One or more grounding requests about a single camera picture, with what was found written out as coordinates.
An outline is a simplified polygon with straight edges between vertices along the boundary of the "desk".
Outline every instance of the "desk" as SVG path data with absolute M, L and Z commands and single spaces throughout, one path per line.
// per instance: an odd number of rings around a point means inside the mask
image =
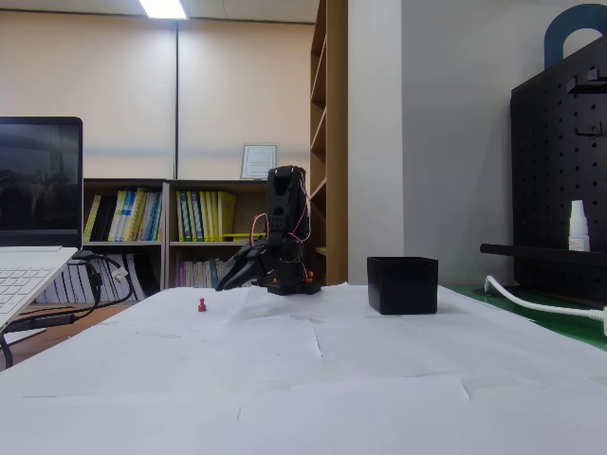
M 21 363 L 24 360 L 41 353 L 42 351 L 66 341 L 67 339 L 79 334 L 81 331 L 99 324 L 108 318 L 111 318 L 125 308 L 127 308 L 127 306 L 124 305 L 101 308 L 99 310 L 95 310 L 86 318 L 77 320 L 73 324 L 63 325 L 60 327 L 50 327 L 39 335 L 16 342 L 10 346 L 12 359 L 15 365 L 17 363 Z M 26 312 L 36 309 L 37 308 L 35 306 L 30 306 Z M 0 356 L 0 372 L 4 371 L 4 369 L 4 357 Z
M 0 373 L 3 453 L 604 451 L 606 353 L 445 288 L 406 317 L 366 292 L 159 293 Z
M 517 305 L 508 299 L 488 298 L 479 296 L 478 294 L 472 292 L 474 289 L 478 288 L 479 286 L 469 285 L 449 286 L 449 289 L 459 294 L 463 294 L 478 301 L 489 303 L 490 305 L 501 308 L 510 313 L 521 315 L 524 318 L 533 319 L 538 325 L 556 332 L 557 334 L 583 341 L 584 343 L 588 343 L 602 349 L 603 351 L 607 351 L 607 337 L 604 334 L 603 323 L 600 320 L 593 320 L 590 318 L 574 318 L 566 315 L 556 315 L 554 313 L 530 310 L 521 305 Z M 588 306 L 582 306 L 570 300 L 547 296 L 539 292 L 523 289 L 517 291 L 517 296 L 523 300 L 542 305 L 559 306 L 561 308 L 577 308 L 581 310 L 589 309 Z

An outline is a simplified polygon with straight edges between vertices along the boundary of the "white bottle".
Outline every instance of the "white bottle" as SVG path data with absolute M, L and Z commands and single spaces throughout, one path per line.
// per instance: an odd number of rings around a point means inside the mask
M 590 251 L 588 237 L 588 222 L 584 215 L 584 205 L 581 201 L 571 202 L 571 219 L 569 220 L 569 250 Z

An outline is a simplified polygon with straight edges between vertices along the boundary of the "laptop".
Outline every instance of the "laptop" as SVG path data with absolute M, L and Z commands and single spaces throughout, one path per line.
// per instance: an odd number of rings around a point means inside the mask
M 0 118 L 0 333 L 82 241 L 82 121 Z

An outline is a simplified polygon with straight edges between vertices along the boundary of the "green mat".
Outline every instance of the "green mat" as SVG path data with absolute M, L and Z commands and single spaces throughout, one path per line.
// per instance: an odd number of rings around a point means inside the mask
M 508 299 L 483 297 L 474 294 L 472 290 L 478 289 L 480 286 L 455 285 L 445 287 L 457 292 L 458 294 L 471 297 L 475 300 L 484 301 L 493 306 L 497 306 L 498 308 L 509 311 L 510 313 L 516 313 L 517 315 L 532 319 L 536 321 L 538 325 L 556 332 L 557 334 L 583 341 L 584 343 L 596 346 L 603 351 L 607 351 L 607 337 L 605 336 L 603 330 L 603 323 L 599 320 L 580 318 L 576 316 L 556 315 L 554 313 L 530 310 L 521 305 L 517 305 Z M 523 300 L 531 301 L 533 303 L 560 306 L 564 308 L 578 308 L 582 310 L 591 309 L 587 306 L 581 306 L 569 300 L 548 297 L 537 292 L 519 290 L 516 291 L 516 295 Z

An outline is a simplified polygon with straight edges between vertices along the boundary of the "black cable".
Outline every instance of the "black cable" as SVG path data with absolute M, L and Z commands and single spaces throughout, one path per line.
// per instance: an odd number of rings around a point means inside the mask
M 7 343 L 7 340 L 4 338 L 4 333 L 0 334 L 0 346 L 2 346 L 6 369 L 8 370 L 10 367 L 12 367 L 12 352 L 10 351 L 10 346 Z
M 121 268 L 121 265 L 119 263 L 117 263 L 113 259 L 110 259 L 110 258 L 107 258 L 105 256 L 102 256 L 101 254 L 93 254 L 93 253 L 91 253 L 90 256 L 87 256 L 86 259 L 83 259 L 83 260 L 84 261 L 90 261 L 91 259 L 101 259 L 101 260 L 107 261 L 108 263 L 112 264 L 116 269 Z M 86 265 L 90 266 L 90 269 L 94 270 L 95 273 L 97 274 L 97 271 L 95 270 L 95 267 L 93 267 L 93 265 L 91 265 L 89 263 L 87 263 Z M 122 303 L 122 302 L 128 300 L 133 295 L 133 292 L 135 291 L 135 288 L 133 286 L 133 281 L 131 280 L 131 276 L 127 275 L 125 278 L 126 278 L 126 281 L 129 284 L 129 292 L 122 299 L 118 299 L 118 300 L 114 300 L 114 301 L 109 301 L 107 303 L 100 304 L 100 300 L 101 300 L 101 286 L 98 283 L 96 285 L 93 285 L 93 283 L 91 283 L 92 284 L 91 287 L 93 288 L 93 294 L 94 294 L 94 297 L 95 297 L 95 304 L 93 306 L 88 307 L 88 308 L 82 308 L 82 309 L 79 309 L 79 310 L 60 311 L 60 312 L 57 312 L 57 313 L 48 313 L 48 314 L 39 315 L 39 316 L 29 316 L 27 318 L 19 318 L 19 319 L 14 320 L 13 322 L 11 322 L 9 324 L 9 327 L 12 324 L 28 322 L 30 320 L 35 320 L 35 319 L 53 318 L 53 317 L 56 317 L 56 316 L 77 315 L 77 314 L 80 314 L 80 313 L 84 313 L 84 315 L 82 315 L 82 316 L 75 317 L 74 321 L 76 321 L 76 320 L 79 320 L 79 319 L 87 317 L 93 311 L 95 311 L 97 309 L 106 308 L 108 306 L 112 306 L 112 305 L 116 305 L 118 303 Z
M 40 308 L 39 310 L 33 310 L 33 311 L 26 311 L 25 313 L 20 313 L 19 316 L 27 316 L 27 315 L 34 315 L 36 313 L 42 313 L 44 311 L 55 311 L 55 310 L 64 310 L 65 308 L 76 308 L 74 305 L 67 305 L 67 306 L 51 306 L 49 308 Z
M 77 257 L 77 259 L 80 259 L 85 262 L 84 265 L 86 267 L 86 273 L 89 276 L 89 281 L 91 283 L 91 290 L 93 291 L 93 298 L 95 300 L 95 303 L 91 307 L 83 308 L 80 310 L 60 311 L 57 313 L 46 313 L 46 314 L 38 315 L 38 316 L 29 316 L 27 318 L 19 318 L 19 319 L 14 320 L 13 322 L 11 322 L 5 329 L 5 332 L 0 333 L 0 345 L 2 346 L 2 352 L 4 353 L 7 369 L 12 367 L 12 365 L 13 365 L 12 352 L 10 351 L 9 344 L 7 343 L 7 341 L 4 338 L 4 333 L 10 332 L 10 326 L 13 326 L 13 328 L 15 326 L 18 327 L 18 330 L 14 330 L 15 332 L 23 332 L 23 331 L 29 329 L 29 327 L 28 327 L 29 324 L 27 324 L 27 322 L 30 322 L 30 325 L 32 326 L 31 328 L 55 327 L 58 325 L 73 324 L 74 322 L 76 322 L 79 319 L 86 318 L 88 315 L 93 313 L 93 311 L 95 311 L 99 308 L 105 308 L 108 306 L 116 305 L 118 303 L 122 303 L 123 301 L 128 300 L 135 292 L 135 288 L 133 286 L 133 281 L 131 280 L 131 276 L 127 274 L 125 278 L 129 284 L 128 294 L 125 297 L 123 297 L 122 299 L 109 301 L 107 303 L 100 304 L 101 286 L 103 285 L 103 279 L 101 277 L 101 274 L 95 269 L 93 264 L 90 264 L 89 262 L 93 259 L 101 259 L 103 261 L 107 261 L 108 263 L 112 264 L 117 270 L 121 268 L 121 265 L 118 262 L 114 261 L 113 259 L 102 256 L 101 254 L 90 253 L 88 251 L 79 251 L 74 256 Z M 38 313 L 40 311 L 45 311 L 45 310 L 35 310 L 32 312 L 29 312 L 29 314 Z M 81 316 L 75 316 L 80 313 L 84 313 L 84 314 Z M 67 316 L 67 315 L 72 315 L 72 318 L 61 318 L 61 316 Z

